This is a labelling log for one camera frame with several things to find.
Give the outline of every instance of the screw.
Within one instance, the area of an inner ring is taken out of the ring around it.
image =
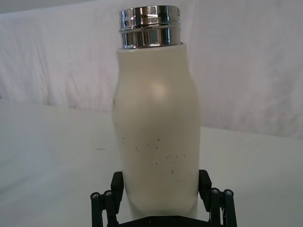
[[[232,195],[232,192],[230,190],[225,191],[225,194]]]
[[[99,194],[98,194],[98,193],[92,194],[91,197],[92,197],[93,199],[98,198],[98,197],[99,197]]]
[[[105,196],[110,196],[110,195],[112,195],[112,192],[111,191],[107,191],[104,194],[105,194]]]
[[[218,191],[217,189],[215,189],[215,188],[212,189],[212,192],[213,192],[214,194],[218,194],[218,193],[219,193],[219,191]]]

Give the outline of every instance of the white surface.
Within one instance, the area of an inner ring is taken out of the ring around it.
[[[0,15],[0,96],[109,112],[118,12],[160,0],[101,0]],[[303,139],[303,1],[166,0],[203,125]]]
[[[196,217],[201,122],[187,47],[119,50],[117,56],[112,116],[134,217]]]
[[[302,225],[302,141],[202,128],[201,150],[213,186],[235,192],[238,226]],[[1,227],[90,226],[89,195],[120,169],[109,115],[0,101]]]
[[[0,0],[0,13],[61,6],[90,0]]]

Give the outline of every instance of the bottle neck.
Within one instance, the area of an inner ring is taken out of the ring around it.
[[[119,49],[117,58],[120,73],[157,73],[164,69],[188,71],[185,44],[135,50]]]

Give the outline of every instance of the silver lid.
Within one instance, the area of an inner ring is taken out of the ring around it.
[[[145,6],[120,12],[123,49],[181,44],[180,10],[176,6]]]

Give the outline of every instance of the chrome lid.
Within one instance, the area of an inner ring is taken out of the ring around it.
[[[181,44],[180,10],[176,6],[145,6],[120,12],[123,49]]]

